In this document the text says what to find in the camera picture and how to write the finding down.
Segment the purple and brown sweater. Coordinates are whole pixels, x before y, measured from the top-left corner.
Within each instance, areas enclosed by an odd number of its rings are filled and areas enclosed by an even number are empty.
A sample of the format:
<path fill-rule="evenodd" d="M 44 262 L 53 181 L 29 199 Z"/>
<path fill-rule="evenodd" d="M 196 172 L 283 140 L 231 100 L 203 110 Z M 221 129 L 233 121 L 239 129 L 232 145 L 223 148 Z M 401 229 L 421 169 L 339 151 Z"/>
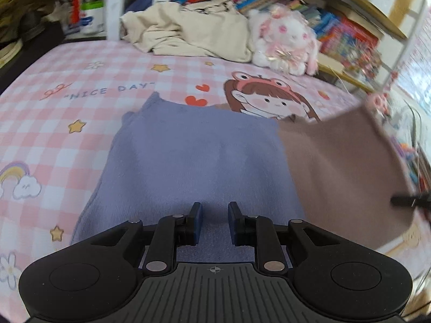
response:
<path fill-rule="evenodd" d="M 188 107 L 152 94 L 123 116 L 107 162 L 72 236 L 79 242 L 117 224 L 185 214 L 204 218 L 182 261 L 253 258 L 232 246 L 227 206 L 276 224 L 304 219 L 378 249 L 402 235 L 413 211 L 391 197 L 411 186 L 389 139 L 364 107 L 318 123 L 274 120 L 224 107 Z"/>

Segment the small pink plush toy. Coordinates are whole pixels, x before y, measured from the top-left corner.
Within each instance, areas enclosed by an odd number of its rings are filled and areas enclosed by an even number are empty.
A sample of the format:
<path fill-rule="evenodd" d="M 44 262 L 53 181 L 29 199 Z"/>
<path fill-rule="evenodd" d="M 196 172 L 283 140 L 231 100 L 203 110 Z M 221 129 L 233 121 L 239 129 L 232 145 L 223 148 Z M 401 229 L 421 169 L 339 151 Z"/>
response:
<path fill-rule="evenodd" d="M 389 114 L 389 102 L 386 93 L 372 93 L 366 97 L 365 105 L 370 111 L 378 112 L 382 115 Z"/>

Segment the colourful bead ornament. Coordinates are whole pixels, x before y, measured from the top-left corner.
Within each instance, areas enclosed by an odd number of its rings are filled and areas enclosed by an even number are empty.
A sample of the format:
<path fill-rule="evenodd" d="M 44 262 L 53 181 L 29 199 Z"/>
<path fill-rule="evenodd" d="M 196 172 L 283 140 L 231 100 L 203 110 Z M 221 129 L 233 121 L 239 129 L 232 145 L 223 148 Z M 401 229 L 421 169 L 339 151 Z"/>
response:
<path fill-rule="evenodd" d="M 357 43 L 351 51 L 349 71 L 363 76 L 367 81 L 374 80 L 381 68 L 381 53 L 366 43 Z"/>

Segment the pink checkered desk mat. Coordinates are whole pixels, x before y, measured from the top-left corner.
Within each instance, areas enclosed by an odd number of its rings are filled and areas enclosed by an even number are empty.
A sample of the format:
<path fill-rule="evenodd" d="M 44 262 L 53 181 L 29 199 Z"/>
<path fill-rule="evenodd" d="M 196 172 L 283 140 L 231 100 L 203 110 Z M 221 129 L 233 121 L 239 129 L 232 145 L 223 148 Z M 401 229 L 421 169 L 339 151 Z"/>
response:
<path fill-rule="evenodd" d="M 25 322 L 24 270 L 68 247 L 127 112 L 154 94 L 188 107 L 224 107 L 274 120 L 318 123 L 356 107 L 352 95 L 310 76 L 284 76 L 210 57 L 160 56 L 127 42 L 58 46 L 1 95 L 1 315 Z M 376 249 L 413 278 L 407 320 L 430 312 L 430 221 Z"/>

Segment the white pink plush bunny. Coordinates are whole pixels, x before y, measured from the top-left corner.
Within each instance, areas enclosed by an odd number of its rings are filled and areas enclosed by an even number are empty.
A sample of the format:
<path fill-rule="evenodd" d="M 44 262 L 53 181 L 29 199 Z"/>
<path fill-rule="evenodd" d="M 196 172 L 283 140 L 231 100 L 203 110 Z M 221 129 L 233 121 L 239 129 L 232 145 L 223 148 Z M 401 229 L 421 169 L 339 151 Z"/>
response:
<path fill-rule="evenodd" d="M 313 76 L 318 72 L 320 42 L 300 12 L 273 4 L 248 12 L 252 63 L 282 74 Z"/>

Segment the cream beige garment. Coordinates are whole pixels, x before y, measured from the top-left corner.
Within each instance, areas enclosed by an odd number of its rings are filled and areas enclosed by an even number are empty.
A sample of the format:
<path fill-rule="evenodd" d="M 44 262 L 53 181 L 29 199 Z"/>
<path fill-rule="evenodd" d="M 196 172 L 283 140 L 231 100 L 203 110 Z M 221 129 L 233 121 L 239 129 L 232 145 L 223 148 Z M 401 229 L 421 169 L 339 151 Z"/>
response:
<path fill-rule="evenodd" d="M 182 5 L 160 2 L 121 18 L 123 39 L 156 55 L 210 56 L 249 63 L 253 55 L 248 20 L 232 0 Z"/>

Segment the white green pen jar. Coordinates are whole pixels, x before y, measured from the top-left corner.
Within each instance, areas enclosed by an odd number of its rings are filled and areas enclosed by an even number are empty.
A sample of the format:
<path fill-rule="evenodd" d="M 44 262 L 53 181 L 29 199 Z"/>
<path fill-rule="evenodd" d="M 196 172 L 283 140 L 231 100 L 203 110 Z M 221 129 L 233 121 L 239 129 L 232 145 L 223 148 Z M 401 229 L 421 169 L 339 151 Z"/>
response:
<path fill-rule="evenodd" d="M 104 2 L 83 2 L 80 6 L 80 31 L 85 35 L 104 30 Z"/>

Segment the red tassel charm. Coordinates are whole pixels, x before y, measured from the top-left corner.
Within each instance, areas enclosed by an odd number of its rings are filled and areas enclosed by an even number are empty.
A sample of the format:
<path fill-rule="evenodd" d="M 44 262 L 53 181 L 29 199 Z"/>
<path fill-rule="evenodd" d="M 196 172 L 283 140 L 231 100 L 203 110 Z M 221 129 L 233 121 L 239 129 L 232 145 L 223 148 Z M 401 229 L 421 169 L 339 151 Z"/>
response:
<path fill-rule="evenodd" d="M 80 22 L 80 0 L 72 0 L 71 22 L 77 25 Z"/>

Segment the olive brown clothing pile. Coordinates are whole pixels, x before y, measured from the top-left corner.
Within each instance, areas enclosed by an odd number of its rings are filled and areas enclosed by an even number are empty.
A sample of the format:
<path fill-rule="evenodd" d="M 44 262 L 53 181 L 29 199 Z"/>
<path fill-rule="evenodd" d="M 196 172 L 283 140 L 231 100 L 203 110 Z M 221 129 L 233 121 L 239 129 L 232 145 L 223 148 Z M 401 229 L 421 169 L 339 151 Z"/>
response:
<path fill-rule="evenodd" d="M 1 43 L 18 37 L 18 27 L 25 14 L 39 9 L 52 12 L 54 4 L 55 0 L 1 0 Z"/>

